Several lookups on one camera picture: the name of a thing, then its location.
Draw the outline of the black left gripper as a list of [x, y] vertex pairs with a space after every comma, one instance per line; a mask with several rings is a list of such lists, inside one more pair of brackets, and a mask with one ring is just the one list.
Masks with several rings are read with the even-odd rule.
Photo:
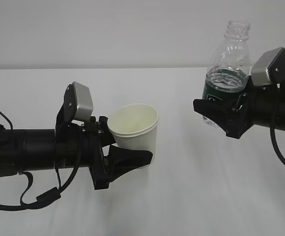
[[[108, 118], [92, 116], [89, 122], [77, 125], [56, 123], [56, 169], [73, 167], [71, 174], [59, 189], [65, 190], [80, 167], [88, 167], [95, 190], [109, 188], [110, 182], [122, 175], [151, 163], [153, 153], [148, 150], [130, 150], [113, 146], [116, 141], [108, 128]], [[109, 146], [105, 157], [103, 147]]]

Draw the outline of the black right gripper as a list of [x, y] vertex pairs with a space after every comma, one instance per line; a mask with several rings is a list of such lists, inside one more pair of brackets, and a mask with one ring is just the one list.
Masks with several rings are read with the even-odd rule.
[[252, 126], [270, 128], [274, 135], [278, 127], [280, 90], [276, 85], [256, 87], [247, 84], [234, 110], [227, 102], [195, 99], [194, 111], [216, 123], [227, 137], [240, 139]]

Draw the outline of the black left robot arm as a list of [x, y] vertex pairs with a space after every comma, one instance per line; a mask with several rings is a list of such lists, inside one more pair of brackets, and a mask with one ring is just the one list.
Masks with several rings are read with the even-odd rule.
[[23, 171], [72, 168], [77, 160], [88, 167], [94, 189], [107, 189], [122, 175], [151, 163], [153, 153], [145, 148], [130, 150], [115, 146], [107, 117], [91, 117], [82, 125], [54, 129], [5, 129], [0, 124], [0, 177]]

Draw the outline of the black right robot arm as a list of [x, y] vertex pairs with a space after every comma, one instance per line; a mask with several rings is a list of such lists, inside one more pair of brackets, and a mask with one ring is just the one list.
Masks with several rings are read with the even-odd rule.
[[266, 89], [256, 87], [249, 79], [238, 98], [223, 101], [195, 99], [194, 111], [216, 123], [226, 136], [240, 139], [254, 125], [285, 131], [285, 85]]

